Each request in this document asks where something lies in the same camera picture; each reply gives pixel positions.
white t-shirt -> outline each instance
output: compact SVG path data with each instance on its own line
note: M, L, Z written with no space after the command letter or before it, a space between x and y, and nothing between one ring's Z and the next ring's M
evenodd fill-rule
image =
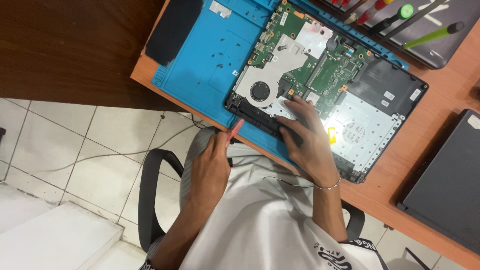
M180 269L388 269L370 241L339 244L313 222L312 187L276 178L310 182L264 156L234 158L234 164L224 196Z

person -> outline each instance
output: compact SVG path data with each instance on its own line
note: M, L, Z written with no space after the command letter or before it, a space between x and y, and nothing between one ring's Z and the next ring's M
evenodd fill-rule
M228 133L212 135L192 161L180 214L141 269L388 269L370 241L347 241L340 175L312 102L285 105L309 127L277 117L302 137L297 146L280 127L314 185L264 156L240 155L231 168Z

green screwdriver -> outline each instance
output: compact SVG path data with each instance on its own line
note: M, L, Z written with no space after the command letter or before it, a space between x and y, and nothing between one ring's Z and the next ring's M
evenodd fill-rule
M441 38L446 37L448 35L455 34L455 33L459 32L460 30L463 29L464 26L465 26L465 24L463 22L456 22L456 23L451 24L449 26L445 26L445 27L440 28L436 31L433 31L430 34L426 34L421 38L417 38L415 40L409 41L409 42L403 44L399 49L400 50L405 50L405 49L409 49L409 48L414 47L414 46L421 45L421 44L426 43L426 42L441 39Z
M413 14L413 6L410 4L403 5L401 8L398 9L398 12L390 18L386 18L383 21L377 23L376 25L372 26L368 30L368 34L370 36L376 35L385 29L389 28L392 23L396 22L397 20L405 20L409 18Z

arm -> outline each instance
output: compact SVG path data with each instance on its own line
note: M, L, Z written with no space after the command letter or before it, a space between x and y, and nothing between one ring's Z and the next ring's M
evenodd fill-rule
M312 178L319 187L334 186L340 179L336 170L328 135L320 122L317 111L311 101L306 102L295 96L295 101L285 101L285 105L299 114L309 128L300 122L278 116L277 120L294 130L303 139L298 147L290 132L280 127L289 157ZM343 221L339 185L330 190L313 188L313 222L338 242L347 240L347 231Z
M154 269L178 269L201 227L227 187L228 134L212 135L205 150L192 162L192 183L185 205L160 242L150 263Z

black office chair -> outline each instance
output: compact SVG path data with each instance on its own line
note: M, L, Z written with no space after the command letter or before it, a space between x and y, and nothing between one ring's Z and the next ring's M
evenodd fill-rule
M180 207L183 207L187 191L190 189L190 174L192 160L200 154L208 143L208 139L214 134L215 128L201 129L190 145L187 158L185 159L185 169L181 165L175 154L168 150L152 149L148 152L142 178L140 181L140 195L138 201L138 235L142 249L150 258L155 252L158 243L165 235L158 224L155 214L155 196L156 184L158 181L158 171L162 161L166 161L177 172L182 179L180 183ZM349 240L360 237L363 224L365 223L365 214L358 208L342 201L342 208L350 213L350 220L347 225L347 235Z

